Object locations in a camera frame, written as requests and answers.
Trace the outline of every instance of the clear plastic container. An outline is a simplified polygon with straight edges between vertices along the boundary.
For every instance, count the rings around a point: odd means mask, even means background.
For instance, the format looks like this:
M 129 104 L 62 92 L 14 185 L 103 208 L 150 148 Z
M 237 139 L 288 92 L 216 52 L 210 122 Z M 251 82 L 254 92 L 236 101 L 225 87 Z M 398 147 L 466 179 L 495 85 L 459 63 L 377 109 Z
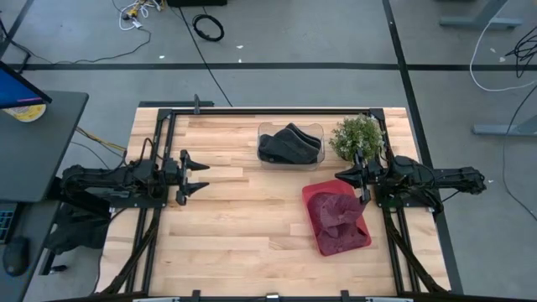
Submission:
M 317 162 L 313 164 L 275 164 L 270 163 L 267 161 L 261 160 L 259 157 L 259 140 L 262 135 L 268 134 L 270 136 L 274 136 L 278 131 L 284 129 L 288 123 L 278 122 L 278 124 L 274 124 L 272 122 L 263 122 L 259 125 L 258 129 L 258 159 L 261 161 L 261 166 L 264 169 L 279 169 L 279 170 L 304 170 L 304 171 L 311 171 L 317 169 L 319 167 L 319 164 L 322 163 L 323 160 L 325 160 L 325 134 L 323 132 L 322 126 L 314 123 L 311 125 L 298 125 L 295 123 L 295 126 L 300 129 L 300 131 L 314 137 L 318 138 L 321 141 L 321 149 L 319 150 L 319 154 L 317 155 Z

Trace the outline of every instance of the computer mouse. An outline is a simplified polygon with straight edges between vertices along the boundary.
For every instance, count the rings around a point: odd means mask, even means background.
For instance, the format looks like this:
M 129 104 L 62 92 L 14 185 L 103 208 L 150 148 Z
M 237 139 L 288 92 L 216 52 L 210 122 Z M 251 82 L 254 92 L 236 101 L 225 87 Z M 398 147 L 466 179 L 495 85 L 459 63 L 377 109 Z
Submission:
M 13 237 L 3 250 L 3 269 L 8 275 L 16 277 L 28 268 L 29 240 L 26 237 Z

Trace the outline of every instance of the desk leg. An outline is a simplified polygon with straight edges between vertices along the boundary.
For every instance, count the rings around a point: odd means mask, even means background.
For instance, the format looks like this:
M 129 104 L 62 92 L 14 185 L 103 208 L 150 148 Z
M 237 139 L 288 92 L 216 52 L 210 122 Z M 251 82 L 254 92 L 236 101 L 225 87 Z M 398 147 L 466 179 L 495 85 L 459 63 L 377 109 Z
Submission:
M 440 19 L 440 25 L 465 29 L 484 29 L 488 22 L 492 20 L 489 27 L 490 29 L 513 29 L 522 24 L 522 20 L 516 18 L 494 17 L 507 1 L 508 0 L 489 0 L 487 5 L 476 17 L 442 17 Z
M 508 125 L 474 125 L 472 131 L 477 135 L 505 136 L 507 129 Z M 537 115 L 518 125 L 511 125 L 508 136 L 537 137 Z
M 54 252 L 47 249 L 47 253 L 44 255 L 44 261 L 39 268 L 40 276 L 46 276 L 50 273 L 50 269 L 52 268 L 52 263 L 54 262 L 55 258 L 56 255 L 54 254 Z

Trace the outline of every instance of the keyboard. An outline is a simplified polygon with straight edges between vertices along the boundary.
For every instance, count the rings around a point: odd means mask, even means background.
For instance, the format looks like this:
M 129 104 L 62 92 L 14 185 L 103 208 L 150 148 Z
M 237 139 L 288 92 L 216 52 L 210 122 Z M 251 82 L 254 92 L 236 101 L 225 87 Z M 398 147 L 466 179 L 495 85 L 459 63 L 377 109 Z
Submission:
M 18 206 L 16 203 L 0 202 L 0 244 L 7 244 L 13 232 L 17 217 Z

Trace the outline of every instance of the maroon cloth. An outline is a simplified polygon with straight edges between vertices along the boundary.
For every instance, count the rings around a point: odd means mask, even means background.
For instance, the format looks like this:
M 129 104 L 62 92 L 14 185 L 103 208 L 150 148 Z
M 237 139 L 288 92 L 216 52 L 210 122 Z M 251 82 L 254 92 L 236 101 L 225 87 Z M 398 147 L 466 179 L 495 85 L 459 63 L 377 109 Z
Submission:
M 318 193 L 308 203 L 311 223 L 321 253 L 332 255 L 362 247 L 367 235 L 356 226 L 365 205 L 351 195 Z

